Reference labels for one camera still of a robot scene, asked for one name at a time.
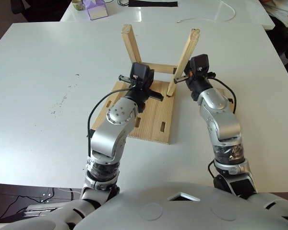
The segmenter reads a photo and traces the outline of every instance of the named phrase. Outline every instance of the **cup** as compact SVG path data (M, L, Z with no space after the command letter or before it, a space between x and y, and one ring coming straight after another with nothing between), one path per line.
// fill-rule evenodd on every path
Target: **cup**
M74 6L74 8L78 11L83 11L85 10L85 7L83 5L82 0L72 0L72 5Z

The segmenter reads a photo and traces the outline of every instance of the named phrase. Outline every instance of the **tissue box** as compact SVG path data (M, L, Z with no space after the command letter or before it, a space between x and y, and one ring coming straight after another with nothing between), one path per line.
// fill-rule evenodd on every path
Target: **tissue box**
M106 4L103 0L84 0L83 2L91 20L108 16Z

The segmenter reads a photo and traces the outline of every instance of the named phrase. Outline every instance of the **white table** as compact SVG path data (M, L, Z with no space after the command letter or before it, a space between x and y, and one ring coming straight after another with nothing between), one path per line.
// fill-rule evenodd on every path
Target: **white table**
M210 70L237 95L259 191L288 192L288 75L260 25L134 23L142 60L177 64L193 27L201 29L193 55L206 53ZM0 40L0 183L83 186L88 114L131 68L121 28L103 21L10 27ZM213 149L190 95L185 84L177 86L170 145L127 138L122 189L164 181L213 185Z
M275 26L259 0L224 0L224 2L236 11L236 16L227 23L260 24L265 30L272 30ZM107 3L107 11L109 17L99 20L121 23L175 23L187 18L224 21L233 16L232 9L218 0L179 0L178 7L123 7L119 6L117 1L114 0ZM86 11L77 11L70 4L61 22L89 20Z

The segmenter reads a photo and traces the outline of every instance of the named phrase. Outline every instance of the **black cable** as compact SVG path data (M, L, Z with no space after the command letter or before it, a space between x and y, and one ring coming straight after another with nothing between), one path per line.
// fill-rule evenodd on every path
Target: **black cable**
M91 135L90 135L90 123L91 123L91 117L93 115L93 112L96 110L96 108L100 105L100 103L102 103L102 101L104 99L106 99L107 97L109 97L111 94L114 94L116 92L122 92L122 91L127 91L130 90L132 87L129 87L127 89L121 89L121 90L115 90L112 91L110 93L108 93L106 96L104 96L93 108L93 110L91 111L90 115L88 116L88 120L87 120L87 141L88 141L88 156L91 156Z
M73 192L72 192L71 188L69 190L71 191L71 201L72 201L73 200Z
M209 164L208 164L208 172L210 173L210 175L212 176L212 178L214 178L215 176L213 176L211 170L210 170L210 166L213 164L214 160L212 160Z
M20 213L22 210L26 209L27 207L23 207L22 209L19 209L16 214Z
M237 98L236 98L236 95L233 92L233 90L231 90L231 88L229 88L224 82L220 81L219 79L216 79L216 78L208 78L208 79L212 79L212 80L219 82L221 85L223 85L226 89L228 89L231 92L232 96L234 97L234 109L232 112L233 112L233 114L235 114L236 107L237 107Z
M119 4L120 6L128 6L129 2L126 3L122 3L122 0L117 0L117 4Z
M17 198L16 198L16 200L14 201L14 202L12 202L8 207L7 207L7 209L5 210L5 212L0 216L0 219L7 213L7 211L9 210L9 208L13 205L13 204L15 204L16 202L17 202L17 200L21 197L21 198L28 198L28 199L30 199L30 200L34 200L35 202L38 202L38 203L44 203L45 201L47 201L47 200L49 200L49 199L51 199L52 197L54 197L54 188L52 188L52 196L51 197L49 197L49 198L47 198L46 200L43 200L43 201L38 201L38 200L35 200L35 199L33 199L33 198L31 198L31 197L29 197L29 196L25 196L25 195L18 195L17 196Z

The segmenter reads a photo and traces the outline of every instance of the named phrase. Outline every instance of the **robotic arm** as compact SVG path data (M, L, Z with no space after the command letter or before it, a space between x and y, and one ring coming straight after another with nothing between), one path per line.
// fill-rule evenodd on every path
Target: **robotic arm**
M175 79L175 83L186 81L207 123L215 154L214 165L220 173L214 178L215 188L247 198L257 189L244 158L240 124L230 110L228 99L210 84L208 79L216 75L208 70L206 54L192 57L184 71L186 76Z
M92 130L91 156L87 161L87 173L83 188L83 199L94 199L100 205L119 192L116 182L119 176L120 159L126 137L135 126L138 113L145 109L145 101L151 97L162 101L163 96L149 89L154 80L154 70L133 63L130 77L119 76L119 80L130 83L131 88L112 108L96 131Z

